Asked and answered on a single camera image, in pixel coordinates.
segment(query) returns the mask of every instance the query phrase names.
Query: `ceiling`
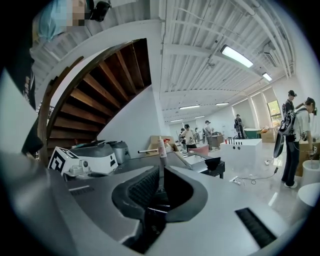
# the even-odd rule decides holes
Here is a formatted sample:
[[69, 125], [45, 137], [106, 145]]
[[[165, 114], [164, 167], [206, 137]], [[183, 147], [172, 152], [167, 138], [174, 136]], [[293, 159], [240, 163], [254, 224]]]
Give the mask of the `ceiling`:
[[[101, 23], [86, 26], [40, 45], [32, 52], [36, 90], [50, 70], [77, 45], [97, 33], [124, 23], [150, 20], [162, 23], [160, 102], [166, 122], [208, 115], [216, 103], [234, 103], [269, 82], [293, 72], [293, 56], [285, 29], [267, 1], [256, 0], [117, 0]], [[264, 54], [275, 43], [278, 67]], [[221, 54], [228, 45], [253, 62], [233, 61]], [[179, 110], [199, 104], [200, 107]]]

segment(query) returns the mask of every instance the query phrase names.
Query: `spiral staircase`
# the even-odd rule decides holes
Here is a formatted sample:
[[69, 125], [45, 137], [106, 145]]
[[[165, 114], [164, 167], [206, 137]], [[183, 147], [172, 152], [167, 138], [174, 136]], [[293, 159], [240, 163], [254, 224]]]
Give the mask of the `spiral staircase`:
[[44, 146], [39, 159], [45, 165], [55, 147], [69, 149], [95, 140], [119, 111], [151, 85], [145, 38], [108, 48], [72, 79], [47, 123], [54, 93], [82, 59], [79, 57], [52, 80], [42, 99], [38, 136]]

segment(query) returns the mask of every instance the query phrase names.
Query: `white bin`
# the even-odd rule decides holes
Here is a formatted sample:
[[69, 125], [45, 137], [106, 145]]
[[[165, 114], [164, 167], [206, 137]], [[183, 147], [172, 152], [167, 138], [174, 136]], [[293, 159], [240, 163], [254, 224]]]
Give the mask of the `white bin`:
[[308, 216], [317, 203], [319, 193], [320, 183], [308, 184], [299, 189], [290, 220], [292, 225]]
[[320, 183], [320, 162], [319, 160], [307, 160], [302, 163], [303, 175], [301, 180], [301, 187]]

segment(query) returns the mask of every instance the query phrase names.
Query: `window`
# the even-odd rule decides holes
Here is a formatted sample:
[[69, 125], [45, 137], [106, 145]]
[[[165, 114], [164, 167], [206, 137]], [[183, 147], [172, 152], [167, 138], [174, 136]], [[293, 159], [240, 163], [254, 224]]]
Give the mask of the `window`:
[[271, 117], [272, 126], [280, 126], [282, 117], [281, 117], [278, 101], [277, 100], [271, 101], [267, 105], [268, 105], [268, 109]]

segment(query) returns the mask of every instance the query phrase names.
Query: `bottle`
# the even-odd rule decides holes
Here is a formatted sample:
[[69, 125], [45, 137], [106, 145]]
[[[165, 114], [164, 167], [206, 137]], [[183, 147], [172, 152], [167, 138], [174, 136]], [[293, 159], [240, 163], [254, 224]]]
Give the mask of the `bottle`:
[[166, 152], [166, 149], [165, 149], [165, 143], [161, 139], [161, 136], [158, 137], [158, 151], [159, 151], [160, 158], [166, 158], [167, 157], [167, 152]]
[[164, 143], [165, 152], [170, 153], [170, 152], [172, 152], [172, 147], [170, 146], [168, 141], [169, 141], [169, 139], [164, 139], [163, 143]]

